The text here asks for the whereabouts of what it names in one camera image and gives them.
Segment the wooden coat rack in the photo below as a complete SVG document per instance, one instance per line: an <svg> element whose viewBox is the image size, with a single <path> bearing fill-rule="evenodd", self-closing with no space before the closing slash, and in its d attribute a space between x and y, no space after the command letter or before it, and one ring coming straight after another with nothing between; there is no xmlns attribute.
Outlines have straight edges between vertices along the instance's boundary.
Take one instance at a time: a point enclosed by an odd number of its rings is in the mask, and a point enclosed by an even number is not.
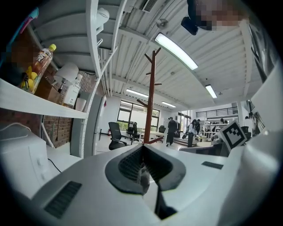
<svg viewBox="0 0 283 226"><path fill-rule="evenodd" d="M158 137L154 140L149 141L150 137L150 128L151 128L151 118L152 118L152 107L153 107L153 94L154 94L154 86L161 85L161 83L155 83L155 64L156 64L156 56L161 50L161 47L155 52L155 50L152 52L152 59L145 54L146 58L151 63L151 72L146 73L146 75L150 75L150 85L149 85L149 100L148 104L145 104L141 100L137 100L139 103L141 103L143 106L147 107L147 114L146 114L146 123L145 123L145 137L143 140L143 143L154 143L159 140L163 139L163 136Z"/></svg>

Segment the ceiling vent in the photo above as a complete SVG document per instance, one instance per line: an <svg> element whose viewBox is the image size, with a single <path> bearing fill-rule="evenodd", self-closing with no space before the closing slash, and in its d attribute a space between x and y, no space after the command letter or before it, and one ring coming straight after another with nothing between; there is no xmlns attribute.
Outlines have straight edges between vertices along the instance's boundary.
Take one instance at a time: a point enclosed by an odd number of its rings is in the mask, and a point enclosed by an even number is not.
<svg viewBox="0 0 283 226"><path fill-rule="evenodd" d="M147 0L144 7L142 8L142 11L150 12L156 2L157 0Z"/></svg>

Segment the brick wall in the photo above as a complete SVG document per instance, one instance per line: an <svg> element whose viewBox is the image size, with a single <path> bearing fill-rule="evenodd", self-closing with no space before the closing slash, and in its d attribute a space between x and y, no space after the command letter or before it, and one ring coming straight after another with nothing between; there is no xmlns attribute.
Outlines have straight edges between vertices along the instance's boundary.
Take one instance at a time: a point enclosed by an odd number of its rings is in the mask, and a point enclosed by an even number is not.
<svg viewBox="0 0 283 226"><path fill-rule="evenodd" d="M34 57L37 56L39 52L38 47L32 41L29 33L24 31L21 35L17 37L15 42L12 46L12 54L11 60L12 62L17 63L18 67L21 67L23 71L26 71L27 67L32 65ZM47 77L47 80L52 83L54 81L53 76L55 74L55 69L49 65L46 69L44 74ZM95 75L88 75L85 72L79 72L83 78L81 81L81 91L91 92L95 85ZM66 87L63 88L61 92L61 103L63 101L64 95L66 93ZM99 85L98 93L102 92L102 87ZM30 113L23 113L23 112L16 112L7 109L0 108L0 122L5 123L12 123L12 122L20 122L23 125L28 126L31 128L31 131L39 136L39 125L40 125L40 115L30 114ZM63 118L60 117L53 117L53 116L45 116L44 125L46 131L51 140L53 140L53 144L55 147L59 147L66 142L71 140L71 133L72 133L72 118Z"/></svg>

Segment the bottle with yellow cap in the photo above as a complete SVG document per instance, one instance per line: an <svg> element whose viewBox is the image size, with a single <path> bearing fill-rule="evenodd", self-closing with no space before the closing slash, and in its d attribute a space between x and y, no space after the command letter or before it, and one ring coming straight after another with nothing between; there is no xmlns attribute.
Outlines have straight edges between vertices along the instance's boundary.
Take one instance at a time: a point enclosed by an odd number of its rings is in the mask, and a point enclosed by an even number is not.
<svg viewBox="0 0 283 226"><path fill-rule="evenodd" d="M48 48L42 49L32 66L29 66L26 74L23 78L21 88L32 94L35 93L37 86L42 78L46 68L50 64L53 58L53 51L56 49L56 45L51 44Z"/></svg>

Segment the plastic bottle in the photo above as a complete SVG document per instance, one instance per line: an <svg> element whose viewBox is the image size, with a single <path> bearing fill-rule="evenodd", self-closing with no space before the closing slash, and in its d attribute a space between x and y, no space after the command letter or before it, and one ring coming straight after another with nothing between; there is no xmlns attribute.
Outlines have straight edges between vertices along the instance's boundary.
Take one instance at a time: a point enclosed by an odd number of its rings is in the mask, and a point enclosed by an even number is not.
<svg viewBox="0 0 283 226"><path fill-rule="evenodd" d="M74 84L68 87L66 94L65 94L65 97L63 99L63 103L62 103L63 106L66 106L66 107L69 107L69 108L74 107L75 102L76 102L76 98L77 98L79 91L80 91L80 81L81 81L82 78L83 78L83 76L78 74Z"/></svg>
<svg viewBox="0 0 283 226"><path fill-rule="evenodd" d="M56 45L51 44L48 48L42 49L32 66L29 66L26 75L23 78L21 88L32 94L35 93L37 86L42 78L46 68L50 64L53 58L53 51L55 51Z"/></svg>

